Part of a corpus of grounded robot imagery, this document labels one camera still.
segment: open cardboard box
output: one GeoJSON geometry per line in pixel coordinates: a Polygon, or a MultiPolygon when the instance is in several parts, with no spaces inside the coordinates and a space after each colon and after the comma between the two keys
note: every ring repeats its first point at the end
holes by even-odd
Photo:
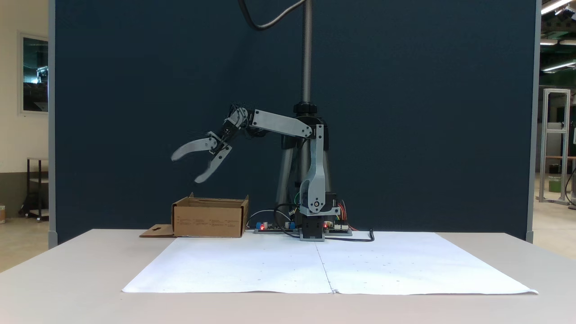
{"type": "Polygon", "coordinates": [[[245,199],[189,197],[172,204],[172,223],[156,224],[141,238],[240,238],[248,221],[248,196],[245,199]]]}

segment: cardboard flap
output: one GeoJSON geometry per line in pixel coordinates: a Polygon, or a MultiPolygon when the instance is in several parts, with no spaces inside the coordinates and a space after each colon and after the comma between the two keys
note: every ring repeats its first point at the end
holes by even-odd
{"type": "Polygon", "coordinates": [[[174,230],[172,224],[156,224],[146,232],[140,234],[141,238],[172,238],[174,237],[174,230]]]}

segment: black cable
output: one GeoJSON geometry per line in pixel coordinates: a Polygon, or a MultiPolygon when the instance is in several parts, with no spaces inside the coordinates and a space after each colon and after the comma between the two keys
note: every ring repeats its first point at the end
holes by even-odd
{"type": "MultiPolygon", "coordinates": [[[[286,232],[286,231],[284,230],[284,228],[281,227],[281,226],[278,224],[278,220],[276,219],[276,211],[278,211],[279,208],[282,207],[282,206],[296,206],[296,207],[298,207],[298,205],[296,205],[296,204],[279,204],[278,206],[276,206],[276,207],[274,208],[274,223],[276,224],[276,226],[277,226],[282,232],[284,232],[284,234],[286,234],[286,235],[288,235],[288,236],[291,236],[291,237],[293,237],[293,238],[298,238],[298,239],[299,239],[299,238],[300,238],[299,235],[293,235],[293,234],[290,234],[290,233],[286,232]]],[[[372,228],[370,229],[370,231],[368,232],[368,237],[369,237],[369,239],[348,239],[348,238],[325,238],[325,239],[327,239],[327,240],[337,240],[337,241],[347,241],[347,242],[373,242],[373,241],[374,241],[374,229],[372,229],[372,228]]]]}
{"type": "Polygon", "coordinates": [[[570,205],[573,205],[574,203],[572,202],[572,200],[570,200],[570,198],[568,198],[568,192],[566,190],[568,190],[568,182],[570,182],[570,179],[572,179],[572,176],[576,173],[576,168],[574,168],[574,171],[572,171],[572,174],[568,177],[568,180],[566,180],[566,186],[564,186],[564,194],[566,195],[566,199],[568,200],[568,202],[570,203],[570,205]]]}
{"type": "Polygon", "coordinates": [[[348,242],[373,242],[374,241],[374,229],[370,229],[368,232],[369,239],[346,239],[346,238],[325,238],[327,240],[336,240],[336,241],[348,241],[348,242]]]}
{"type": "Polygon", "coordinates": [[[288,235],[288,236],[291,236],[291,237],[293,237],[293,238],[300,238],[299,235],[292,235],[292,234],[286,232],[286,230],[285,230],[282,226],[280,226],[280,224],[278,224],[278,219],[276,218],[276,212],[278,212],[278,211],[279,211],[279,208],[282,207],[282,206],[296,206],[296,207],[298,207],[298,205],[296,205],[296,204],[280,204],[280,205],[277,205],[276,207],[274,207],[274,223],[276,224],[276,226],[277,226],[282,232],[284,232],[284,234],[286,234],[286,235],[288,235]]]}
{"type": "Polygon", "coordinates": [[[252,17],[250,17],[250,12],[248,12],[248,8],[246,7],[246,3],[244,2],[244,0],[238,0],[238,5],[240,5],[240,10],[242,11],[242,14],[244,15],[244,19],[246,19],[248,26],[250,26],[255,31],[265,31],[266,29],[274,26],[278,21],[280,21],[282,18],[284,18],[285,15],[296,10],[296,8],[298,8],[300,5],[302,5],[305,1],[306,0],[299,0],[297,3],[291,5],[286,10],[284,10],[278,17],[272,19],[271,21],[267,22],[264,25],[256,25],[254,23],[254,21],[252,20],[252,17]]]}

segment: robotic arm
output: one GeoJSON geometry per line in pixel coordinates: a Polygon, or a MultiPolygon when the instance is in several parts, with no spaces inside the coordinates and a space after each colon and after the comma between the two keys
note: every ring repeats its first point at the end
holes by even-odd
{"type": "Polygon", "coordinates": [[[296,118],[232,105],[230,114],[224,120],[218,134],[211,131],[207,133],[206,138],[184,144],[174,152],[172,160],[176,161],[192,152],[210,151],[214,158],[209,162],[208,169],[195,179],[196,183],[202,183],[222,164],[232,150],[229,142],[242,131],[257,137],[274,132],[305,138],[310,140],[311,164],[307,177],[300,185],[300,212],[304,216],[338,215],[340,214],[338,208],[333,204],[327,205],[326,202],[323,127],[323,125],[311,127],[296,118]]]}

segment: dark blue partition wall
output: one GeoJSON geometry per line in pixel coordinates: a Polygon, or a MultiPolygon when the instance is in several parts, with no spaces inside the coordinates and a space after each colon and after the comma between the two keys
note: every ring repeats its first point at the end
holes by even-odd
{"type": "MultiPolygon", "coordinates": [[[[290,0],[248,1],[265,22],[290,0]]],[[[534,1],[315,0],[312,100],[331,127],[334,189],[360,229],[526,235],[534,1]]],[[[56,230],[170,222],[170,204],[270,208],[280,138],[170,160],[229,104],[291,115],[301,9],[255,32],[234,0],[56,2],[56,230]]]]}

